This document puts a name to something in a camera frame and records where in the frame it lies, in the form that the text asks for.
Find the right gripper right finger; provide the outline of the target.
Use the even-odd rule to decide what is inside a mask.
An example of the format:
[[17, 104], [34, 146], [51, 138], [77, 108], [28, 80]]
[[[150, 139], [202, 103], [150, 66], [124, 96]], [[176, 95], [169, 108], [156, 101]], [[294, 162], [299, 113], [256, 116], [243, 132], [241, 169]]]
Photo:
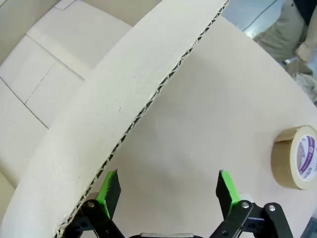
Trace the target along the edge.
[[228, 171], [219, 171], [215, 192], [223, 221], [213, 232], [214, 238], [238, 238], [243, 232], [256, 238], [293, 237], [282, 207], [275, 202], [260, 207], [243, 200]]

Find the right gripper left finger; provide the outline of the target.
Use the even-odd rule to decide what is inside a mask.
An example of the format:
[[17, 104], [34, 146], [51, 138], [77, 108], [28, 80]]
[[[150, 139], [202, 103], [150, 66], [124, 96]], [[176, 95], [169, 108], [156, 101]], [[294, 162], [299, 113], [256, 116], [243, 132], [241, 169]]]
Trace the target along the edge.
[[84, 231], [93, 231], [98, 238], [122, 238], [113, 221], [121, 187], [117, 170], [109, 171], [96, 198], [83, 203], [70, 223], [70, 236], [79, 238]]

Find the person's left hand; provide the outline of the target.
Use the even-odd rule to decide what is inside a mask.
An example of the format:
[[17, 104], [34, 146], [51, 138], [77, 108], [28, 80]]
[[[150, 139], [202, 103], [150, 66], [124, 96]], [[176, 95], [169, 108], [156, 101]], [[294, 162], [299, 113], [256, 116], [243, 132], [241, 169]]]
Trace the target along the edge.
[[308, 63], [314, 54], [315, 47], [317, 46], [316, 39], [307, 38], [296, 50], [297, 57], [303, 62]]

